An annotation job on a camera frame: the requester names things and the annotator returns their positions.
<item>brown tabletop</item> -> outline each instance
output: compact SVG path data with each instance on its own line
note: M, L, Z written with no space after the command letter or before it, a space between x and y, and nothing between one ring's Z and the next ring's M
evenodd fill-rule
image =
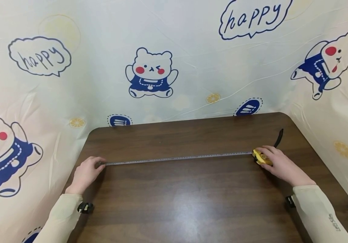
M76 166L89 156L121 162L251 151L273 145L281 128L278 148L323 189L348 231L348 195L282 113L98 128ZM291 192L249 155L108 166L84 195L94 213L80 218L69 242L310 242L285 206Z

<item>arm sleeve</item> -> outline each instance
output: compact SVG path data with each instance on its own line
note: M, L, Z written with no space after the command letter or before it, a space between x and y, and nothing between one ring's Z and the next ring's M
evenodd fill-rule
M81 202L81 195L61 195L33 243L66 243L81 215L77 212Z
M313 243L348 243L348 233L320 187L298 186L293 191L297 212Z

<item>cartoon bear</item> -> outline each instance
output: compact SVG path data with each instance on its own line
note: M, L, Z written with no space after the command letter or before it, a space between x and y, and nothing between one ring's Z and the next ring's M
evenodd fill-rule
M290 79L307 79L312 83L312 98L318 100L324 90L335 89L341 84L340 75L347 69L348 33L330 42L317 43Z
M170 85L178 76L178 70L171 69L171 57L169 51L153 54L146 48L139 48L133 65L125 68L125 75L131 82L130 95L134 98L144 95L170 97L173 94Z
M9 126L0 118L0 196L16 195L21 186L20 177L42 156L43 149L28 143L20 124L13 122Z

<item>hand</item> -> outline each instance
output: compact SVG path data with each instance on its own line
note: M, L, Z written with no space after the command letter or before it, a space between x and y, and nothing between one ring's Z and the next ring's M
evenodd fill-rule
M82 195L105 168L105 165L101 165L96 169L95 166L99 162L106 162L106 160L101 157L90 156L83 161L74 172L73 182L67 187L65 193Z
M265 154L272 161L273 166L261 164L263 169L266 169L279 179L288 182L292 187L309 186L316 183L310 179L293 161L291 161L282 151L273 146L263 146L256 150Z

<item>cloth backdrop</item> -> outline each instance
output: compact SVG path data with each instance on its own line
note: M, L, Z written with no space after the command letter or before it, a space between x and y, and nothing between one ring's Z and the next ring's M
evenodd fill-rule
M283 112L348 193L348 0L0 0L0 242L90 131Z

